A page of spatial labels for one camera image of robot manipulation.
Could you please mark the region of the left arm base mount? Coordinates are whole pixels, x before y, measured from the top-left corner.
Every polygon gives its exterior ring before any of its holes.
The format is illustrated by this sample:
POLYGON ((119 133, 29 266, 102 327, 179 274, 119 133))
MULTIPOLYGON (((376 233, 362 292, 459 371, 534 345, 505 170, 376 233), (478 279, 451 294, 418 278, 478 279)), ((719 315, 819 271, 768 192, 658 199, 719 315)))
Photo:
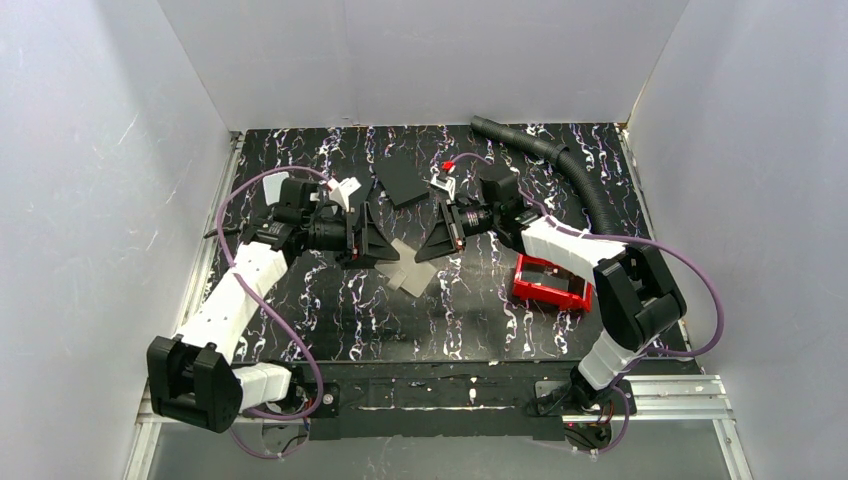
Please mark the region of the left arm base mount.
POLYGON ((318 394, 316 383, 296 383, 287 396, 279 402, 285 414, 301 413, 315 407, 310 418, 336 418, 340 412, 341 389, 338 383, 324 383, 318 394))

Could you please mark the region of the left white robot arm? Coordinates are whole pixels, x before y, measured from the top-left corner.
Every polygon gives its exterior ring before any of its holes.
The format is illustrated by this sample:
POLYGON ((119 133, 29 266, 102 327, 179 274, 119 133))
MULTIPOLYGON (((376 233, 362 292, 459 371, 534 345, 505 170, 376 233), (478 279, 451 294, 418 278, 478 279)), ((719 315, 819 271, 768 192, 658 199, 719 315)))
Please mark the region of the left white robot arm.
POLYGON ((369 269, 400 255, 379 230, 367 203, 355 205, 358 179, 276 171, 262 180, 265 206, 252 213, 228 268, 198 310, 146 353, 150 403, 160 416, 221 433, 240 413, 283 401, 300 384, 280 362, 235 367, 236 346, 264 298, 304 252, 335 254, 345 269, 369 269))

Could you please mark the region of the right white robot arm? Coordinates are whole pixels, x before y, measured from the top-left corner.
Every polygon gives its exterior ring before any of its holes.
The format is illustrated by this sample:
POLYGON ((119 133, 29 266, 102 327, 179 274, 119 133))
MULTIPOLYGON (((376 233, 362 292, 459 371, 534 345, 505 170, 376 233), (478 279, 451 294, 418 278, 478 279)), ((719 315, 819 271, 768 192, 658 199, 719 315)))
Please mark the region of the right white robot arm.
POLYGON ((591 284, 600 309, 599 338, 578 364, 574 387, 600 393, 687 311, 660 250, 642 240, 607 240, 581 233, 530 204, 517 176, 492 165, 478 175, 482 198, 443 202, 418 263, 456 254, 469 237, 492 232, 524 256, 562 267, 591 284))

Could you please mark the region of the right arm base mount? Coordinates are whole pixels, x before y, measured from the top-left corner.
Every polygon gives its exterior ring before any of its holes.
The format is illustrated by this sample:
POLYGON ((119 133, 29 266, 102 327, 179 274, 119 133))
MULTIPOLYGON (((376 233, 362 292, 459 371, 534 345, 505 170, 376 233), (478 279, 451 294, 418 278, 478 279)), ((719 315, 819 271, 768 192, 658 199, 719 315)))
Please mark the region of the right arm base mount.
POLYGON ((565 438, 572 452, 597 456, 623 439, 637 407, 627 387, 596 391, 585 382, 571 381, 532 398, 525 412, 535 418, 586 417, 587 421, 566 422, 565 438))

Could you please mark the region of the grey leather card holder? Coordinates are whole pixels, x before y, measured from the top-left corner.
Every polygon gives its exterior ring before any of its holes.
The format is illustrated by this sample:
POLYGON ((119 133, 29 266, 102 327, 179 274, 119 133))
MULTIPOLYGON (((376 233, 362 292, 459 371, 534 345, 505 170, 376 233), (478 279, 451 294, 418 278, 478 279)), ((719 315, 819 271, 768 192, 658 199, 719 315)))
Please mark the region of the grey leather card holder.
POLYGON ((401 239, 393 239, 391 246, 399 253, 396 261, 378 261, 375 268, 385 276, 388 288, 403 290, 414 298, 421 297, 436 275, 436 267, 429 261, 417 263, 416 251, 401 239))

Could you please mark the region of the red plastic bin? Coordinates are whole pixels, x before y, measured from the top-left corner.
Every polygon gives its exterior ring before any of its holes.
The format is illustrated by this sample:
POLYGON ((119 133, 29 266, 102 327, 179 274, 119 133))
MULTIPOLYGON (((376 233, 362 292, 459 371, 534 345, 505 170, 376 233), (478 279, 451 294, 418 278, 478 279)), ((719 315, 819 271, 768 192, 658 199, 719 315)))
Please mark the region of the red plastic bin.
POLYGON ((590 312, 592 293, 587 280, 559 265, 523 254, 517 257, 512 294, 520 300, 556 306, 561 311, 590 312))

